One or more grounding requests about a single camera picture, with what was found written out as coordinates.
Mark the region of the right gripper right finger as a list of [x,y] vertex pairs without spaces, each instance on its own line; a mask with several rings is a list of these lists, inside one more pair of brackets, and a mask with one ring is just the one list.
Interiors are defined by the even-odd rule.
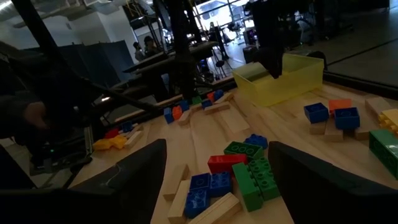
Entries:
[[268,160],[294,223],[397,223],[397,190],[279,141]]

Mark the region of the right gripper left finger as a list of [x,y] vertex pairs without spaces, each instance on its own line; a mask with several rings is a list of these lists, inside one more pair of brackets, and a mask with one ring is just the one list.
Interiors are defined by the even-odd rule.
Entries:
[[1,223],[150,223],[167,162],[157,139],[70,189],[1,191]]

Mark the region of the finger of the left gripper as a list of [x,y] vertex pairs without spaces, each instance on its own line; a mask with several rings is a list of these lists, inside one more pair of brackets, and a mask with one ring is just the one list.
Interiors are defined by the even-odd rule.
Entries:
[[259,62],[264,68],[268,70],[271,75],[274,75],[274,54],[269,50],[261,50],[259,52]]
[[282,75],[282,59],[283,59],[283,52],[278,53],[275,56],[275,67],[274,67],[274,78],[279,78]]

